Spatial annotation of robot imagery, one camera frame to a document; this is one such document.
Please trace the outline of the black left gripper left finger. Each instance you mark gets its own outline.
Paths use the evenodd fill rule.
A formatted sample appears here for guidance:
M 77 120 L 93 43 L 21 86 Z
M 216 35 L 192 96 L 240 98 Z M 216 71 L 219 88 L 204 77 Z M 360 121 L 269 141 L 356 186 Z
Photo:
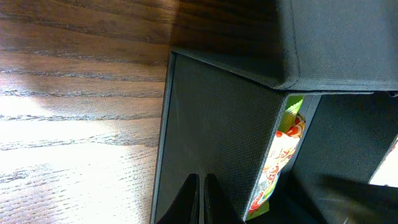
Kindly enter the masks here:
M 157 224 L 198 224 L 199 214 L 200 177 L 190 174 Z

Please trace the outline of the black fabric storage box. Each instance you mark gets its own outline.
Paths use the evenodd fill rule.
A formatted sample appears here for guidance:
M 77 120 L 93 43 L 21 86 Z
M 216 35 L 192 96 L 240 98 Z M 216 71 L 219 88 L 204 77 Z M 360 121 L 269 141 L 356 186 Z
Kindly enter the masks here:
M 245 25 L 178 11 L 150 222 L 190 174 L 214 174 L 245 223 L 396 223 L 397 177 L 372 178 L 397 144 L 396 1 L 241 1 Z M 269 211 L 247 219 L 290 96 L 305 129 Z

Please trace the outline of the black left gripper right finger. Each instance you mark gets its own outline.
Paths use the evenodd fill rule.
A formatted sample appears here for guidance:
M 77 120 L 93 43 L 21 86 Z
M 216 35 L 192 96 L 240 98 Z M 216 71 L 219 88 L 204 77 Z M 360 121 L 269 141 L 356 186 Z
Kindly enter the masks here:
M 234 210 L 214 174 L 205 177 L 204 221 L 205 224 L 246 224 Z

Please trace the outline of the green gummy worms bag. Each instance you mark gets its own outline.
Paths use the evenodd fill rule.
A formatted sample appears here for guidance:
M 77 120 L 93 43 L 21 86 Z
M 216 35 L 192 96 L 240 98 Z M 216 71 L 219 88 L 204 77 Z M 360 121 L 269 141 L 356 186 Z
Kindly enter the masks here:
M 304 96 L 290 96 L 275 132 L 247 219 L 269 211 L 269 198 L 276 188 L 281 170 L 293 158 L 305 129 L 305 118 L 299 114 Z

